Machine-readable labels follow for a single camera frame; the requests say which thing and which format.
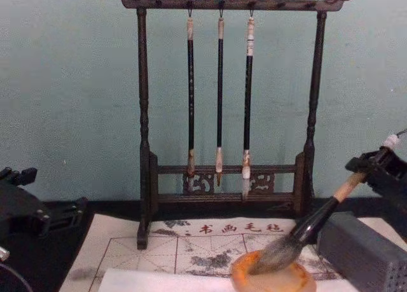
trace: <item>calligraphy brush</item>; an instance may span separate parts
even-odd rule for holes
[[[386,138],[382,146],[394,149],[400,142],[399,136],[407,130],[392,134]],[[252,275],[274,272],[288,267],[301,254],[304,246],[312,240],[324,226],[341,203],[356,186],[366,179],[365,172],[353,173],[336,191],[335,194],[316,212],[305,221],[298,223],[288,235],[272,241],[262,251],[260,259],[255,263],[249,273]]]
[[[223,29],[224,22],[222,17],[219,17],[217,22],[218,29],[218,46],[217,46],[217,148],[216,148],[216,180],[217,186],[221,184],[222,169],[223,169],[223,154],[222,154],[222,97],[223,97]]]
[[[194,156],[194,83],[193,83],[193,19],[190,17],[186,22],[188,33],[188,191],[193,191],[193,178],[195,176]]]
[[[247,23],[247,51],[246,51],[246,81],[245,81],[245,102],[244,102],[244,139],[243,139],[243,199],[246,198],[250,183],[245,181],[250,179],[250,103],[252,90],[252,65],[254,46],[254,19],[251,16]]]

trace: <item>calligraphy grid paper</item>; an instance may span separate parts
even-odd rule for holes
[[[406,249],[398,234],[378,218],[362,219]],[[229,277],[242,254],[262,249],[288,233],[290,219],[193,219],[152,222],[148,248],[137,250],[139,223],[95,215],[85,242],[60,292],[97,292],[109,268]],[[333,267],[307,246],[298,259],[317,281],[341,279]]]

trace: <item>black table surface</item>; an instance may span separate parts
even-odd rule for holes
[[[326,199],[315,199],[318,208]],[[58,202],[47,203],[49,206]],[[56,292],[60,289],[92,223],[93,215],[105,214],[123,219],[139,220],[138,201],[89,202],[81,225],[77,228],[50,233],[43,239],[26,235],[9,236],[1,245],[11,252],[7,265],[21,273],[34,292]],[[357,217],[379,217],[389,223],[403,238],[407,237],[407,214],[390,205],[382,198],[349,198],[337,211],[352,211]],[[154,220],[193,218],[269,218],[272,214],[255,209],[242,210],[231,206],[227,210],[175,210],[160,211]]]

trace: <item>teal wall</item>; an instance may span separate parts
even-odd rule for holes
[[[39,169],[43,200],[139,198],[137,19],[120,0],[0,0],[0,164]],[[150,11],[150,143],[185,164],[186,11]],[[194,11],[197,164],[216,149],[217,11]],[[246,11],[226,11],[224,157],[242,158]],[[305,142],[315,13],[255,11],[251,155],[293,163]],[[315,192],[346,162],[407,127],[405,0],[353,0],[330,13],[315,134]],[[407,156],[407,149],[399,154]],[[233,191],[238,177],[224,181]],[[277,179],[278,191],[291,185]],[[162,192],[180,191],[161,179]],[[372,196],[367,187],[354,196]]]

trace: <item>gray box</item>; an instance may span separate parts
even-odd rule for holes
[[[317,252],[362,292],[406,292],[407,252],[347,212],[334,213]]]

